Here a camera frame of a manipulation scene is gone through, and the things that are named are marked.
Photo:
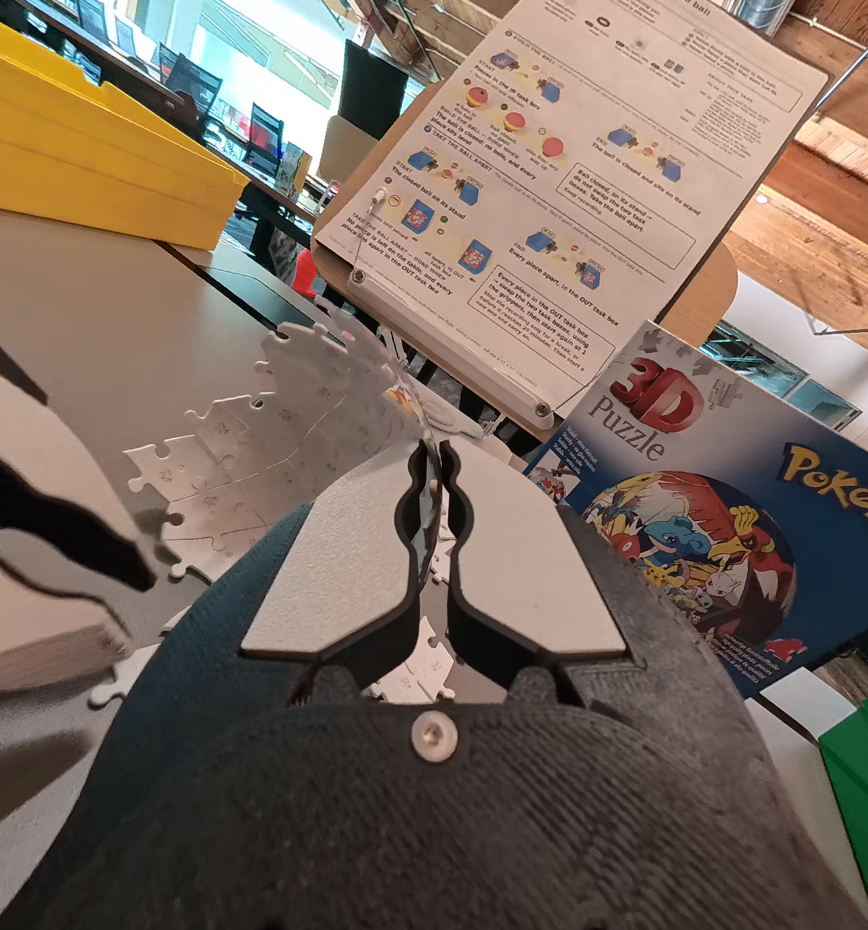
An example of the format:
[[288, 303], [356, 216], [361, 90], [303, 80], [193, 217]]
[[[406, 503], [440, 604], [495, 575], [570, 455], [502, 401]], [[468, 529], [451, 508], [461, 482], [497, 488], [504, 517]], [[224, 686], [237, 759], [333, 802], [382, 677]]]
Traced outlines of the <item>white puzzle piece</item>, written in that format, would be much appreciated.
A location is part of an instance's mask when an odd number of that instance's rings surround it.
[[111, 680], [94, 687], [88, 698], [92, 710], [100, 710], [114, 699], [124, 699], [142, 673], [147, 659], [138, 654], [117, 662], [111, 669]]

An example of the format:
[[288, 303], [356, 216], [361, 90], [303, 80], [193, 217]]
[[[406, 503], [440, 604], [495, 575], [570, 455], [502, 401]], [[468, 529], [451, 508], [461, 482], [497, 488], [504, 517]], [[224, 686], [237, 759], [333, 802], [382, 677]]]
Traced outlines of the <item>brown cardboard panel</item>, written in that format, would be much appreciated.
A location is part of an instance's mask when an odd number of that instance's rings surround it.
[[376, 143], [377, 139], [341, 115], [332, 115], [326, 127], [317, 176], [326, 182], [342, 185]]

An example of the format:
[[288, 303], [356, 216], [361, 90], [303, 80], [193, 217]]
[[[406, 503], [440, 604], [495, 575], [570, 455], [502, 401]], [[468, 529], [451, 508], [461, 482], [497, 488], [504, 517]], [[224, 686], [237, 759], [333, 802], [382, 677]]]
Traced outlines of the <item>partly built puzzle ball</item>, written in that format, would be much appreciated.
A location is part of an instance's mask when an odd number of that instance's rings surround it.
[[283, 323], [255, 369], [270, 389], [189, 410], [188, 434], [124, 451], [129, 479], [164, 498], [168, 575], [213, 583], [296, 507], [388, 449], [422, 449], [422, 528], [439, 516], [440, 463], [417, 390], [377, 333], [330, 306], [331, 323]]

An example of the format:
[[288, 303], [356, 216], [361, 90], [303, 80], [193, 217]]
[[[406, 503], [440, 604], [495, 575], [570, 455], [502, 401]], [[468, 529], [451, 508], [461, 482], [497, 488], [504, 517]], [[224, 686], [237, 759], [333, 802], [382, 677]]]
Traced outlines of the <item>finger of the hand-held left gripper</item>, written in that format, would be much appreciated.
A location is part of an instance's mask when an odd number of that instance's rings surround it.
[[0, 529], [137, 591], [157, 580], [140, 533], [86, 446], [47, 405], [0, 373]]
[[132, 652], [103, 600], [45, 588], [0, 562], [0, 693], [98, 673]]

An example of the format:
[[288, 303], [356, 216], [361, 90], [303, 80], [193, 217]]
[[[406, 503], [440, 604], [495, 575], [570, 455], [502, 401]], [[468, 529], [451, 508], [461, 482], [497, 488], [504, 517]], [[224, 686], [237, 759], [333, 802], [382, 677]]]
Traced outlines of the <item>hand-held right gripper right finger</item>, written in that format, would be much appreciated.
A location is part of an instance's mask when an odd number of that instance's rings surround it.
[[447, 636], [466, 665], [624, 657], [625, 639], [551, 496], [464, 440], [440, 443], [449, 497]]

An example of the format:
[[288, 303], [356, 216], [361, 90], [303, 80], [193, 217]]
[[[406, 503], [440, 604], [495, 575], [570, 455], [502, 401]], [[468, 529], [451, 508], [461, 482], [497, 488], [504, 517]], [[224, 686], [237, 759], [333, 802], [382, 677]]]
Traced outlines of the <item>black display panel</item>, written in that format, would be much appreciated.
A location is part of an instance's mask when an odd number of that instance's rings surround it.
[[402, 113], [408, 79], [400, 68], [347, 40], [337, 112], [381, 140]]

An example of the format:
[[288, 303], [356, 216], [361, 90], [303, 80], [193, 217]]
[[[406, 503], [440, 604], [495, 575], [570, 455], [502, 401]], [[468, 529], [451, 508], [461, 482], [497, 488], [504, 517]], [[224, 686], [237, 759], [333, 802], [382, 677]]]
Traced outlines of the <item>laminated instruction sheet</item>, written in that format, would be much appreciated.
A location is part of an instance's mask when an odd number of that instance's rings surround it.
[[544, 431], [696, 274], [829, 83], [713, 2], [510, 8], [315, 242]]

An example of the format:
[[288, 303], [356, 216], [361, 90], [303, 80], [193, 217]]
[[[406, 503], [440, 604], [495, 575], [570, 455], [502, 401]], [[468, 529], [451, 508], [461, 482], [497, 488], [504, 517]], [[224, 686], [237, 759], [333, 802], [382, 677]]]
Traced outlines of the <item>dark desk hatch panel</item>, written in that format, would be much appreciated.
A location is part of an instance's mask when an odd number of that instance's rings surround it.
[[268, 274], [262, 280], [226, 270], [198, 268], [198, 272], [264, 326], [275, 329], [285, 323], [305, 327], [327, 323], [319, 308]]

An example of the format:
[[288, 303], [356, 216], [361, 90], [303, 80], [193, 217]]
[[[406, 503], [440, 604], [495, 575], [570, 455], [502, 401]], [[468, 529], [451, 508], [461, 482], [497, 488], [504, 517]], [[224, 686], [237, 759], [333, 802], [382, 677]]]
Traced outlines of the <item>yellow plastic bin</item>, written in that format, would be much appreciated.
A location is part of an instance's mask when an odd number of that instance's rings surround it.
[[240, 173], [0, 23], [0, 210], [213, 249]]

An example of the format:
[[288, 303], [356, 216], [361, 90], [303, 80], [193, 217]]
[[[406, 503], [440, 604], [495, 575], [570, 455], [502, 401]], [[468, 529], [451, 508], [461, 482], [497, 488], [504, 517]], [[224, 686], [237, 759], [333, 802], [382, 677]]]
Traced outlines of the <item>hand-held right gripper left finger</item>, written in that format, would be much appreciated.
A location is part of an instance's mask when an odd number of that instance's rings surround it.
[[313, 502], [241, 644], [286, 661], [405, 661], [435, 549], [435, 452], [387, 448]]

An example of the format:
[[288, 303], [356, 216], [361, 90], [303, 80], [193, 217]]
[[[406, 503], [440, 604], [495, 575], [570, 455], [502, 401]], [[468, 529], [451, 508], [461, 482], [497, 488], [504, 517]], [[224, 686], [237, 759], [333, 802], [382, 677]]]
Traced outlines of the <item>blue puzzle box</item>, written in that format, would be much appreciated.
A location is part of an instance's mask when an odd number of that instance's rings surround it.
[[868, 451], [645, 323], [524, 471], [744, 698], [868, 630]]

